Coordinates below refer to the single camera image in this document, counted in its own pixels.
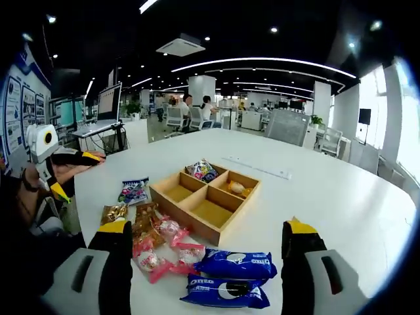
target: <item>white chair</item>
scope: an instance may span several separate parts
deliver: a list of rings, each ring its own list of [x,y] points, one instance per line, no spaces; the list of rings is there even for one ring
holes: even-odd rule
[[[340,141],[343,132],[327,128],[321,140],[320,151],[337,157],[340,151]]]
[[[166,135],[165,138],[183,135],[184,133],[180,132],[179,129],[188,125],[188,119],[183,118],[180,108],[168,107],[167,111],[166,126],[173,127],[175,131]]]
[[[213,128],[213,124],[215,123],[215,121],[204,120],[203,113],[201,112],[201,108],[199,107],[190,108],[190,113],[191,113],[190,128],[194,128],[198,130]]]

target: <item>pink candy wrapper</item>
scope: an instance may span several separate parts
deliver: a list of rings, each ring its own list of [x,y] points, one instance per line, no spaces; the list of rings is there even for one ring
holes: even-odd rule
[[[199,272],[194,270],[194,264],[204,258],[204,245],[178,243],[173,249],[178,252],[178,264],[170,268],[172,272],[200,275]]]
[[[156,283],[173,267],[173,263],[156,255],[151,238],[147,238],[133,247],[133,259],[140,270],[150,274],[149,281],[151,284]]]
[[[185,236],[189,235],[189,231],[181,228],[178,222],[171,220],[168,216],[164,216],[155,226],[159,233],[167,240],[171,247],[176,246]]]

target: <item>speaker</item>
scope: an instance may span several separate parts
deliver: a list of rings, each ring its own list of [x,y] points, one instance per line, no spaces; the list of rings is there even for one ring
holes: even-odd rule
[[[371,110],[366,108],[362,108],[359,111],[359,123],[363,123],[364,125],[370,125],[370,113]]]

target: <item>brown snack package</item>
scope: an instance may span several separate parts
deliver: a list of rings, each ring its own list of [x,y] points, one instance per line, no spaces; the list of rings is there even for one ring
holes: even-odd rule
[[[127,205],[105,205],[102,212],[100,225],[114,222],[118,218],[127,218],[128,206]]]

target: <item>pillar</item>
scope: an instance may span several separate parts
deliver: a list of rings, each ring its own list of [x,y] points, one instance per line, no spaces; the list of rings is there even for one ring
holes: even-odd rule
[[[216,79],[208,75],[195,75],[188,80],[188,94],[192,96],[192,105],[203,104],[203,96],[211,97],[215,101]]]
[[[322,123],[328,126],[329,107],[331,106],[331,85],[315,81],[313,114],[322,118]]]

